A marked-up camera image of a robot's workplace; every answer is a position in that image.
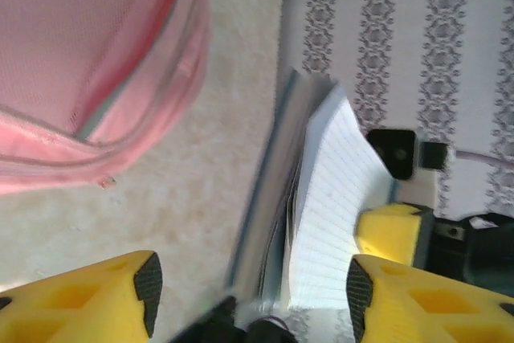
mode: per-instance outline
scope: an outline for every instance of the wall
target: wall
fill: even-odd
[[[514,0],[284,0],[280,70],[347,87],[363,129],[411,127],[514,161]],[[512,213],[514,173],[456,161],[442,215]]]

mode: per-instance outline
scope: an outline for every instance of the beige carpet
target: beige carpet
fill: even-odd
[[[110,190],[0,198],[0,287],[138,249],[159,253],[155,342],[220,288],[273,112],[281,0],[211,0],[206,83],[183,121]]]

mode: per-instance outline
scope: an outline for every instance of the paper stack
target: paper stack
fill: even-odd
[[[269,307],[347,308],[362,210],[395,183],[360,132],[339,84],[293,72],[230,264],[227,286]]]

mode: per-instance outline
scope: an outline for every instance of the black device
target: black device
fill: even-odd
[[[397,180],[411,179],[417,168],[441,170],[447,159],[447,144],[421,141],[414,130],[373,129],[366,140]]]
[[[492,227],[475,229],[472,218]],[[514,218],[497,213],[435,220],[425,269],[514,297]]]
[[[266,317],[246,329],[235,327],[237,300],[228,296],[168,343],[298,343],[286,329]]]

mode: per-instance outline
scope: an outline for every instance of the pink fabric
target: pink fabric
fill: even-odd
[[[159,141],[197,95],[206,73],[208,0],[119,1],[127,5],[120,8],[116,28],[97,36],[101,44],[91,43],[98,51],[73,53],[76,58],[59,63],[46,47],[44,61],[57,63],[32,71],[26,65],[37,64],[43,49],[13,70],[0,46],[0,193],[96,183],[120,172]],[[70,28],[67,23],[74,21],[70,17],[63,24]],[[12,37],[1,39],[14,46]],[[37,37],[27,38],[25,49],[31,39]],[[19,47],[14,51],[24,55]],[[64,84],[59,74],[50,74],[75,61],[76,71],[63,70]],[[113,92],[116,98],[87,140],[78,140],[84,123]]]

